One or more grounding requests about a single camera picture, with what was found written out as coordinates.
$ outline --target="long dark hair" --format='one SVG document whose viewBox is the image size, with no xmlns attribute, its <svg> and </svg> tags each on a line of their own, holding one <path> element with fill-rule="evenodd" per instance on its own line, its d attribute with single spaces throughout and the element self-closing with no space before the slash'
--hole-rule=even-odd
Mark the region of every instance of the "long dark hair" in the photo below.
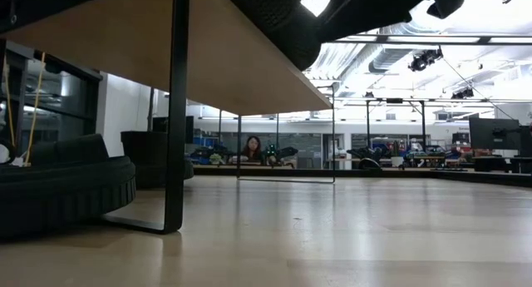
<svg viewBox="0 0 532 287">
<path fill-rule="evenodd" d="M 250 157 L 251 159 L 256 159 L 256 160 L 259 160 L 260 157 L 261 157 L 261 152 L 260 152 L 260 149 L 261 149 L 261 144 L 260 144 L 260 139 L 256 136 L 250 136 L 248 137 L 248 140 L 246 141 L 246 145 L 244 146 L 244 150 L 242 151 L 242 154 L 249 157 L 249 154 L 251 153 L 251 150 L 249 149 L 249 141 L 251 141 L 252 139 L 255 139 L 258 143 L 257 145 L 257 150 L 255 150 L 255 153 L 253 154 L 253 157 Z"/>
</svg>

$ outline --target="wooden floor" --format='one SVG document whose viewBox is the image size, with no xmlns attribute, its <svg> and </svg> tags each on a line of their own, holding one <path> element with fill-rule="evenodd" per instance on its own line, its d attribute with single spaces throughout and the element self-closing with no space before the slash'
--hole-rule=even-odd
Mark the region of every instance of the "wooden floor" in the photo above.
<svg viewBox="0 0 532 287">
<path fill-rule="evenodd" d="M 532 192 L 436 180 L 196 177 L 185 227 L 0 245 L 1 286 L 530 286 Z M 116 212 L 161 217 L 159 191 Z"/>
</svg>

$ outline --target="person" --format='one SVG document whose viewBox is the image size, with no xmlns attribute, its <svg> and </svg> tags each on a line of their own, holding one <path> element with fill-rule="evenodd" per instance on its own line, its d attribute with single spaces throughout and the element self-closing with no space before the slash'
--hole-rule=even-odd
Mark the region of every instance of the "person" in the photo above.
<svg viewBox="0 0 532 287">
<path fill-rule="evenodd" d="M 261 161 L 263 157 L 260 149 L 260 139 L 256 136 L 250 136 L 242 150 L 242 155 L 248 157 L 249 161 Z"/>
</svg>

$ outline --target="yellow rope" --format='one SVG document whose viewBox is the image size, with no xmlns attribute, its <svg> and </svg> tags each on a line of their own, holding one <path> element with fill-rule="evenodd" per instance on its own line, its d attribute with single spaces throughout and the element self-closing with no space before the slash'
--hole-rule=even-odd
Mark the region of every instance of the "yellow rope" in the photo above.
<svg viewBox="0 0 532 287">
<path fill-rule="evenodd" d="M 41 57 L 41 72 L 39 73 L 39 82 L 37 84 L 37 95 L 35 96 L 35 108 L 33 109 L 33 121 L 32 121 L 32 129 L 30 130 L 30 142 L 27 145 L 27 154 L 26 154 L 26 162 L 25 165 L 29 166 L 28 162 L 30 161 L 30 154 L 32 152 L 32 143 L 33 143 L 33 132 L 35 131 L 35 124 L 37 123 L 37 107 L 39 106 L 39 93 L 41 92 L 41 84 L 42 84 L 42 72 L 44 71 L 44 67 L 46 66 L 46 63 L 44 62 L 44 58 L 46 57 L 46 53 L 42 53 Z"/>
<path fill-rule="evenodd" d="M 11 131 L 11 144 L 15 146 L 15 133 L 13 130 L 13 114 L 11 113 L 11 92 L 9 92 L 9 70 L 7 69 L 7 59 L 3 57 L 3 71 L 6 78 L 7 93 L 7 114 L 9 114 L 9 130 Z"/>
</svg>

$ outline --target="black monitor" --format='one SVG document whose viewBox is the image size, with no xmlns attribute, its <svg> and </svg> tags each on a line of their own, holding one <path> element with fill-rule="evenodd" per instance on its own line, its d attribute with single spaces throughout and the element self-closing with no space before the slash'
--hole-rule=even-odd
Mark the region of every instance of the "black monitor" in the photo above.
<svg viewBox="0 0 532 287">
<path fill-rule="evenodd" d="M 194 143 L 194 117 L 187 116 L 185 119 L 185 143 Z M 168 131 L 168 117 L 154 117 L 153 118 L 153 131 L 154 132 L 167 132 Z"/>
<path fill-rule="evenodd" d="M 473 149 L 520 150 L 521 148 L 521 133 L 517 120 L 471 118 L 469 129 Z"/>
</svg>

